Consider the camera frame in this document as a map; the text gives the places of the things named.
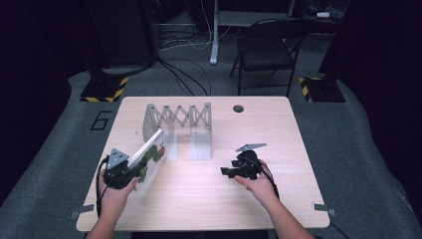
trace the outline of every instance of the black chair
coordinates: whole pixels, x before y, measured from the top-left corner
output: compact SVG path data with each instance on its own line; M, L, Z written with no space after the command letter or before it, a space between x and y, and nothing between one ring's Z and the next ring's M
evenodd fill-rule
M238 55L230 73L232 77L234 70L239 69L238 95L246 89L242 87L242 71L273 71L273 75L277 70L291 70L287 84L252 87L287 87L288 97L300 46L308 32L308 22L300 18L264 20L248 27L237 41Z

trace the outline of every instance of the chair leg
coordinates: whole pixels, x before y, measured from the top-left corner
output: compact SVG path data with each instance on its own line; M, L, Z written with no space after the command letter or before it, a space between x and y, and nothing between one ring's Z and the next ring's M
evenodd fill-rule
M295 74L295 67L292 68L291 70L291 75L289 77L289 84L288 84L288 90L286 91L286 97L289 97L289 93L290 93L290 88L292 86L292 81L293 81L293 75Z
M238 96L241 95L242 90L242 66L239 64L239 76L238 76Z
M237 65L238 61L239 61L239 55L236 57L235 64L233 64L232 71L230 72L230 78L233 77L233 72L236 69L236 65Z

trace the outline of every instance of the yellow and black tape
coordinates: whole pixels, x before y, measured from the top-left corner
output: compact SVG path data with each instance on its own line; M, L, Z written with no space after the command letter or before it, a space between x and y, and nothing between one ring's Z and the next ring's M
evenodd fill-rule
M313 99L311 98L311 94L310 91L307 87L307 84L305 82L305 79L310 79L310 80L320 80L320 78L299 78L299 83L301 84L301 88L302 88L302 93L304 94L305 100L307 102L312 102Z
M123 94L124 87L126 86L127 78L121 80L120 85L118 86L117 91L113 97L110 98L95 98L95 97L86 97L81 98L81 102L117 102L121 94Z

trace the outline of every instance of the table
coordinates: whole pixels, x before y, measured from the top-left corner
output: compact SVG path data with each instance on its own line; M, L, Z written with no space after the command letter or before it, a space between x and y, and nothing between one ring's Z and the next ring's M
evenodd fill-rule
M291 0L287 13L259 13L259 12L234 12L219 11L218 0L214 1L214 33L211 50L210 64L216 65L218 58L218 26L249 27L253 23L266 19L287 18L292 16L296 0Z
M270 217L252 193L220 167L232 167L245 143L267 146L255 149L270 167L281 201L307 228L329 224L326 212L313 209L323 204L290 102L285 97L128 97L124 98L101 158L112 148L133 155L142 145L142 123L147 104L176 108L181 105L212 108L212 158L189 159L189 140L182 133L178 158L164 160L147 187L133 191L115 227L116 231L198 231L274 228ZM242 113L234 105L244 107ZM95 178L85 205L95 204ZM82 213L77 228L90 231L97 212Z

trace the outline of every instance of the dark background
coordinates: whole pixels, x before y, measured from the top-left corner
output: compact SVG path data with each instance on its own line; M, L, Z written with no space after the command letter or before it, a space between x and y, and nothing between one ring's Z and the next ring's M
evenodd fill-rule
M320 70L361 101L375 144L421 222L420 7L410 0L350 1ZM2 1L0 11L3 202L66 107L68 78L86 71L89 60L108 63L83 0Z

